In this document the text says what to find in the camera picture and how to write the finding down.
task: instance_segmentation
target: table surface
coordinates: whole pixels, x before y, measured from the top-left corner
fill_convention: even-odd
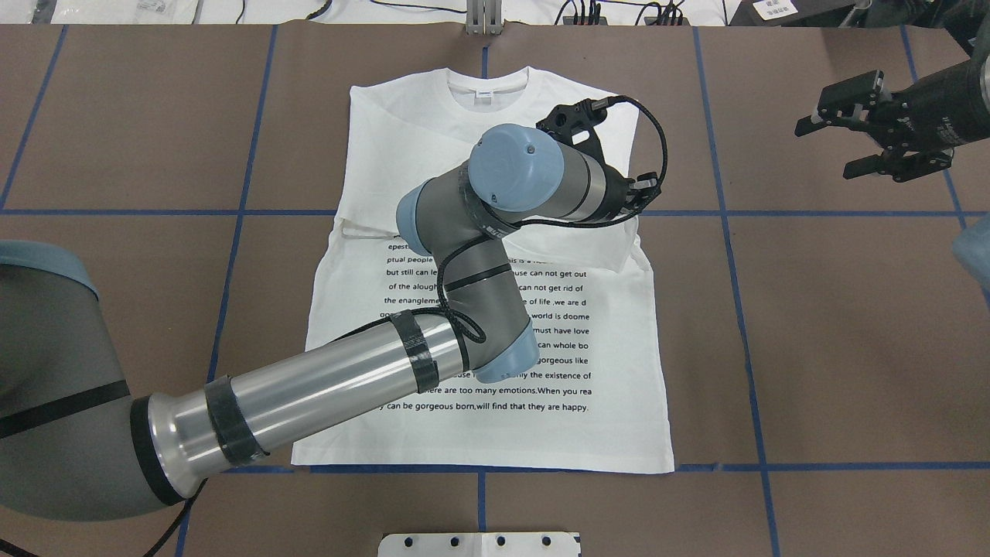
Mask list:
[[[964,58],[931,30],[509,25],[0,27],[0,237],[85,262],[135,395],[303,349],[341,194],[347,91],[533,65],[650,107],[641,218],[678,469],[310,467],[207,485],[162,555],[372,556],[411,531],[579,531],[585,555],[976,555],[990,547],[990,298],[953,260],[990,144],[905,184],[793,137],[821,87]],[[632,168],[656,166],[641,122]],[[94,523],[0,509],[44,555],[139,555],[177,508]]]

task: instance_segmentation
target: light blue cap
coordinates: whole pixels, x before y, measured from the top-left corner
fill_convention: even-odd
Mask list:
[[[467,161],[471,187],[497,209],[523,212],[543,205],[560,187],[563,153],[535,128],[499,124],[481,136]]]
[[[952,252],[973,278],[990,290],[990,214],[963,230],[952,242]]]
[[[59,246],[23,240],[0,240],[0,265],[37,269],[73,279],[92,290],[97,298],[100,297],[79,258]]]
[[[482,383],[498,383],[502,380],[521,375],[535,366],[540,360],[540,348],[537,347],[537,335],[533,332],[533,320],[509,348],[496,356],[491,362],[474,370],[474,376]]]
[[[428,256],[430,252],[423,246],[420,233],[416,228],[416,205],[420,201],[420,192],[426,182],[402,196],[399,206],[395,208],[395,224],[399,228],[399,236],[409,244],[409,248],[418,255]]]

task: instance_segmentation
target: white label sticker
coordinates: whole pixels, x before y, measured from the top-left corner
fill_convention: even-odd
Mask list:
[[[148,10],[149,12],[163,14],[167,7],[168,5],[165,4],[165,0],[138,0],[139,10]]]
[[[753,9],[763,21],[775,20],[798,13],[791,0],[759,0],[752,3]]]

